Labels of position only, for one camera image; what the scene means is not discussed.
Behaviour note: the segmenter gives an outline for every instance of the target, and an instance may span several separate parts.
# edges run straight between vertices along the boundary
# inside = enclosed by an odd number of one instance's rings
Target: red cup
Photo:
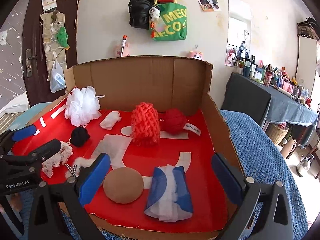
[[[270,81],[271,81],[271,78],[272,78],[272,72],[271,71],[269,71],[269,70],[267,70],[266,71],[266,76],[265,76],[265,78],[264,78],[264,85],[265,86],[269,86],[270,85]]]

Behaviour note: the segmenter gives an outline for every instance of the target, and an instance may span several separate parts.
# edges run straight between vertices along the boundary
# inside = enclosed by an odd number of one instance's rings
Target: green plush toy
[[[68,39],[68,33],[66,32],[65,27],[61,27],[57,34],[58,43],[64,47],[66,50],[70,48],[68,45],[67,39]]]

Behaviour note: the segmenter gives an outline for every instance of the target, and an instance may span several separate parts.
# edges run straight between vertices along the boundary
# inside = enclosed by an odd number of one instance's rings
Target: brown cardboard circle
[[[132,168],[118,168],[106,175],[103,190],[112,201],[127,204],[135,201],[142,194],[143,179],[140,173]]]

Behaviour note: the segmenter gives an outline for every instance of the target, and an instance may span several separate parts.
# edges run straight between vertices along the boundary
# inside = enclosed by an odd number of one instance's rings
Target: pink plush toy
[[[189,51],[189,54],[187,57],[203,60],[202,52],[197,52],[197,51]]]
[[[122,57],[130,56],[130,49],[129,49],[130,43],[126,42],[123,50]],[[120,57],[121,53],[121,44],[115,47],[115,57]]]

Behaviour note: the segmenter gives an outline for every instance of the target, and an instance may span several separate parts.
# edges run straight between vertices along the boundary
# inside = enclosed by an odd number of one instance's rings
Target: gray wallpaper with stars
[[[21,65],[21,36],[29,0],[19,0],[0,32],[7,30],[6,44],[0,45],[0,109],[26,91]]]

